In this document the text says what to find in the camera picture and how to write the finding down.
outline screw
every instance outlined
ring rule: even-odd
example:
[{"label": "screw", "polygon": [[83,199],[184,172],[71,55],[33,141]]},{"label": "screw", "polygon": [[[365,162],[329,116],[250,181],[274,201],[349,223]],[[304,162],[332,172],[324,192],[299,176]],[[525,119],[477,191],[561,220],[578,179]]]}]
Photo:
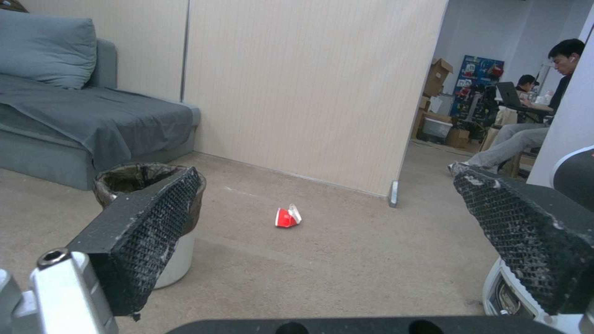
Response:
[{"label": "screw", "polygon": [[67,248],[56,248],[46,252],[44,255],[40,256],[39,259],[37,259],[37,268],[39,268],[39,270],[43,270],[70,258],[70,251],[68,251]]}]

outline person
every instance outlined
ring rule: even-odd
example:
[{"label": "person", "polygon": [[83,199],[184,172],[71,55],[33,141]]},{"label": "person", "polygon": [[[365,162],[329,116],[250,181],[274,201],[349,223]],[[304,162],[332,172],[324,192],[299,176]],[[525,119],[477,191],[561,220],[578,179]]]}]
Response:
[{"label": "person", "polygon": [[536,78],[530,74],[524,74],[518,80],[518,84],[516,85],[516,90],[518,92],[523,93],[530,93],[530,91],[534,88],[534,86],[538,86],[539,83],[536,81]]},{"label": "person", "polygon": [[[549,52],[549,59],[555,64],[555,69],[563,75],[549,104],[549,107],[553,110],[553,115],[559,108],[561,98],[567,89],[583,51],[584,43],[581,40],[567,39],[555,45]],[[531,105],[527,100],[524,100],[523,103],[528,106]],[[548,124],[543,123],[504,125],[495,136],[488,150],[475,154],[462,164],[477,166],[492,173],[497,173],[499,165],[509,158],[525,149],[542,146],[547,132]],[[455,171],[452,170],[453,165],[453,163],[449,164],[448,169],[450,173],[455,174]]]}]

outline white bucket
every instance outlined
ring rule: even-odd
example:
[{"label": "white bucket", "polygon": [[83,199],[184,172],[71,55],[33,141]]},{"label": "white bucket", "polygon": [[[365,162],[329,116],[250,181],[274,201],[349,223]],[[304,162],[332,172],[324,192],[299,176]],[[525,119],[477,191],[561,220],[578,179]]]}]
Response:
[{"label": "white bucket", "polygon": [[194,231],[183,235],[175,244],[175,251],[167,266],[157,280],[154,288],[159,289],[171,285],[180,280],[188,272],[192,265],[192,254],[194,253]]}]

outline gray pants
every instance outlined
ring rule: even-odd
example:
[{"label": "gray pants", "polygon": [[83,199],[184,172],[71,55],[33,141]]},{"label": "gray pants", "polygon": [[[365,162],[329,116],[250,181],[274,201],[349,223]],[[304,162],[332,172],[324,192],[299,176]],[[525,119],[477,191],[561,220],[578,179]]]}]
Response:
[{"label": "gray pants", "polygon": [[541,147],[548,131],[549,128],[544,124],[504,125],[495,136],[491,147],[475,154],[466,163],[481,168],[494,168],[525,149]]}]

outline red cup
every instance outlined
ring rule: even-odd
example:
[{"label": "red cup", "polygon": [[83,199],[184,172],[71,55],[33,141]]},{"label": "red cup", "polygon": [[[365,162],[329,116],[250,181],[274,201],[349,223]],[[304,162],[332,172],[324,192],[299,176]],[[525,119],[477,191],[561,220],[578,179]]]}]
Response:
[{"label": "red cup", "polygon": [[301,215],[294,205],[289,206],[289,210],[279,208],[276,212],[276,219],[274,225],[276,227],[290,228],[301,223]]}]

